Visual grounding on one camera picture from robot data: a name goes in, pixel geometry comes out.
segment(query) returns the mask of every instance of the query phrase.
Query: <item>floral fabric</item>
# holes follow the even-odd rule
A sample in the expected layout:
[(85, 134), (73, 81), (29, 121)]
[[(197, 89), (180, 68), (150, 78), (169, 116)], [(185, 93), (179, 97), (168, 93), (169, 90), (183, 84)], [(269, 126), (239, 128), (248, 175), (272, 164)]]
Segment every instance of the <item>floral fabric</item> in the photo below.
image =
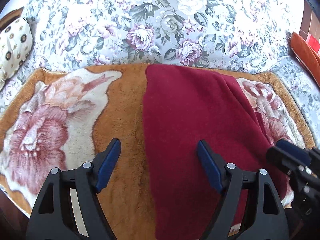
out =
[(310, 128), (316, 147), (320, 148), (320, 91), (316, 82), (293, 57), (281, 59), (271, 71), (287, 87)]
[[(306, 147), (302, 135), (289, 115), (281, 98), (273, 91), (269, 84), (250, 81), (244, 78), (237, 79), (243, 93), (256, 113), (260, 113), (266, 135), (271, 145), (285, 139), (294, 145), (304, 149)], [(282, 200), (285, 206), (293, 200), (293, 191), (287, 181), (287, 192)]]
[(39, 67), (159, 62), (269, 70), (287, 55), (299, 21), (285, 0), (30, 0), (22, 16), (34, 45), (0, 92), (0, 114)]
[[(0, 173), (31, 207), (48, 171), (76, 169), (94, 157), (90, 134), (107, 106), (108, 86), (121, 76), (120, 71), (79, 69), (50, 85), (36, 83), (32, 98), (22, 104), (6, 131), (0, 153)], [(79, 141), (82, 153), (77, 150)]]

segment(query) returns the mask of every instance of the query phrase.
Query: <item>orange pillow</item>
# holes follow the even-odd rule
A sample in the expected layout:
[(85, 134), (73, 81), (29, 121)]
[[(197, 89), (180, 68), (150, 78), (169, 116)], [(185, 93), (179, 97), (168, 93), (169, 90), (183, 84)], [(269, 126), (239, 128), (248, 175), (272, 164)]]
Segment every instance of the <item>orange pillow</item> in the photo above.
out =
[(290, 43), (292, 51), (305, 66), (320, 87), (320, 57), (297, 33), (293, 32)]

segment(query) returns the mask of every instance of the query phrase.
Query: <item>cloth fold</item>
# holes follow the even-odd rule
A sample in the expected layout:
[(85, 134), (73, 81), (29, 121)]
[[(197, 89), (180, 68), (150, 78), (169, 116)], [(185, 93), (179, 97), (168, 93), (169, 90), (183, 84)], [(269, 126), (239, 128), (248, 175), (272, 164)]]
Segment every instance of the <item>cloth fold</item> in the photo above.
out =
[[(285, 196), (286, 177), (265, 160), (271, 144), (261, 115), (234, 77), (171, 65), (150, 65), (146, 77), (143, 125), (157, 240), (198, 239), (214, 213), (220, 195), (197, 159), (200, 139), (242, 170), (265, 168)], [(235, 224), (245, 199), (244, 192)]]

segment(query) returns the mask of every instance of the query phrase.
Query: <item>pillow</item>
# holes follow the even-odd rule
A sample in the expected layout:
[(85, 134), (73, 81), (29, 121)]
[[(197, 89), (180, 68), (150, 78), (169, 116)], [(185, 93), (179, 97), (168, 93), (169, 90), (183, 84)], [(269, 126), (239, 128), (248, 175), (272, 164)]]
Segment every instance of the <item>pillow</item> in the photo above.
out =
[(30, 26), (21, 17), (0, 33), (0, 90), (25, 62), (32, 42)]
[(297, 33), (293, 32), (291, 49), (320, 87), (320, 57)]
[(0, 32), (2, 32), (4, 29), (6, 29), (10, 25), (10, 23), (12, 23), (16, 19), (20, 18), (21, 14), (23, 12), (23, 9), (24, 9), (24, 7), (21, 7), (20, 9), (13, 10), (4, 16), (0, 20)]

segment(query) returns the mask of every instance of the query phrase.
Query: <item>screw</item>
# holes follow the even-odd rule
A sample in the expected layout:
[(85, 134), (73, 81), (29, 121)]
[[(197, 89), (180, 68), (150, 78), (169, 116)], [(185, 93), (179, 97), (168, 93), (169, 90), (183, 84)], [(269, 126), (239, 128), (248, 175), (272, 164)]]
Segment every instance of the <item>screw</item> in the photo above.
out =
[(90, 168), (91, 167), (91, 162), (85, 162), (83, 165), (82, 165), (84, 168)]
[(312, 208), (309, 208), (308, 211), (306, 212), (306, 215), (307, 215), (307, 216), (310, 215), (311, 212), (312, 212)]
[(267, 175), (267, 174), (268, 174), (265, 169), (261, 169), (261, 170), (260, 170), (260, 173), (261, 173), (262, 175)]
[(236, 165), (234, 163), (228, 163), (227, 164), (227, 167), (231, 170), (235, 169), (236, 168)]
[(303, 191), (304, 191), (304, 193), (309, 193), (309, 191), (310, 191), (309, 186), (305, 186), (305, 187), (303, 188)]
[(57, 174), (58, 171), (59, 171), (58, 168), (53, 168), (53, 169), (51, 170), (51, 174)]

